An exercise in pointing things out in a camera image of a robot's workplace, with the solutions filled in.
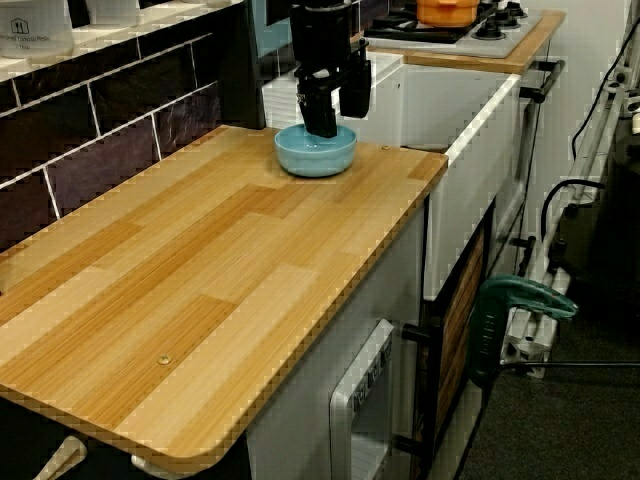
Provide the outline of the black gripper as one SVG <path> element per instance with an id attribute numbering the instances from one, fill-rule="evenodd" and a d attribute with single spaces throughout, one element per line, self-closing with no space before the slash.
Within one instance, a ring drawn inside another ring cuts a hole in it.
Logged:
<path id="1" fill-rule="evenodd" d="M 351 39 L 350 3 L 295 3 L 290 9 L 298 104 L 311 135 L 337 135 L 331 92 L 340 88 L 340 113 L 364 118 L 370 107 L 369 42 Z"/>

